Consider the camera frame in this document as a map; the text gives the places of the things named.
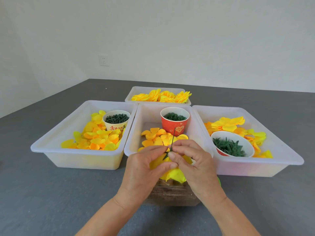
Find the electrical outlet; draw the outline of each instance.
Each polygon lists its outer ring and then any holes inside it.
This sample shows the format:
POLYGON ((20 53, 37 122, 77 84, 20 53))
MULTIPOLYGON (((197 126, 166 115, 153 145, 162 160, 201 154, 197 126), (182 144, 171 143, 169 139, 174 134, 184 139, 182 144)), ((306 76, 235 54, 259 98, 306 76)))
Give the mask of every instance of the electrical outlet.
POLYGON ((101 66, 109 66, 108 55, 99 55, 99 62, 101 66))

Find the paper cup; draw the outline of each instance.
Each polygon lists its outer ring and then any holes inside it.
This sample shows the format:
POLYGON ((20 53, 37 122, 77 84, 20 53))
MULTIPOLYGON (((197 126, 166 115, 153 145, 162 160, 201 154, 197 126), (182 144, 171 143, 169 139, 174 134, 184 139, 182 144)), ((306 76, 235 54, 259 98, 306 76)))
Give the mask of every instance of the paper cup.
POLYGON ((103 117, 103 121, 105 122, 105 126, 106 126, 106 130, 117 130, 119 129, 121 132, 123 132, 123 130, 126 128, 127 126, 127 123, 129 121, 129 119, 123 123, 117 123, 117 124, 112 124, 112 123, 108 123, 105 121, 105 119, 108 117, 108 116, 113 116, 113 115, 116 115, 116 114, 126 114, 129 118, 130 118, 130 113, 128 113, 127 111, 123 111, 123 110, 115 110, 115 111, 111 111, 111 112, 108 112, 104 115, 103 117))
POLYGON ((166 132, 171 133, 174 136, 179 136, 180 134, 184 133, 187 121, 190 117, 189 112, 187 112, 183 108, 178 107, 168 107, 164 108, 161 111, 161 118, 162 118, 162 127, 166 132), (167 115, 168 113, 176 113, 177 115, 182 115, 186 117, 186 120, 183 121, 172 121, 164 118, 163 116, 167 115))
MULTIPOLYGON (((234 142, 238 141, 238 145, 243 146, 242 150, 245 151, 245 154, 246 154, 245 157, 252 157, 255 153, 254 147, 252 146, 252 144, 250 144, 249 141, 247 141, 247 139, 233 132, 215 131, 211 134, 212 142, 214 138, 220 138, 221 140, 225 140, 225 138, 227 138, 228 140, 232 140, 234 142)), ((225 152, 221 151, 218 147, 215 147, 215 148, 217 152, 222 156, 239 157, 239 156, 232 156, 232 155, 226 154, 225 152)))

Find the wall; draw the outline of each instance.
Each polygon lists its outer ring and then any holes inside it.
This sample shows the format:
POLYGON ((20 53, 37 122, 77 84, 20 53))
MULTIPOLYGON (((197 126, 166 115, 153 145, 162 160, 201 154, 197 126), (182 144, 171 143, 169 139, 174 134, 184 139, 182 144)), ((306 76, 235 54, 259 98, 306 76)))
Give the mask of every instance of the wall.
POLYGON ((0 0, 0 118, 45 98, 0 0))
POLYGON ((88 78, 315 92, 315 0, 2 2, 46 97, 88 78))

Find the gold heart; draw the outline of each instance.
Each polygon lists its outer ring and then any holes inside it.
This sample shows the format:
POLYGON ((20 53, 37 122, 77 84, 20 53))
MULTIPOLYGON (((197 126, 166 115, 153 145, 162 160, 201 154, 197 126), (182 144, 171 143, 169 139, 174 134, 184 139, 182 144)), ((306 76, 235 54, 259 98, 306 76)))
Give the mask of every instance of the gold heart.
POLYGON ((178 132, 178 133, 180 133, 183 129, 184 129, 184 126, 176 127, 176 128, 175 128, 175 131, 178 132))

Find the table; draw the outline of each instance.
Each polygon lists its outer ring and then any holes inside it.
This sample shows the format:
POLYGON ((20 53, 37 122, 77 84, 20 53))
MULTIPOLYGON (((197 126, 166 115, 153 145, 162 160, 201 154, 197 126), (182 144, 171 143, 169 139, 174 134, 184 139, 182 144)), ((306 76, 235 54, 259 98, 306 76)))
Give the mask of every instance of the table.
MULTIPOLYGON (((219 176, 227 196, 262 235, 315 232, 315 93, 88 79, 0 119, 0 235, 74 235, 111 197, 117 170, 56 167, 31 144, 86 100, 124 101, 133 86, 183 88, 192 105, 242 107, 301 155, 272 178, 219 176)), ((196 207, 141 206, 119 235, 221 235, 196 207)))

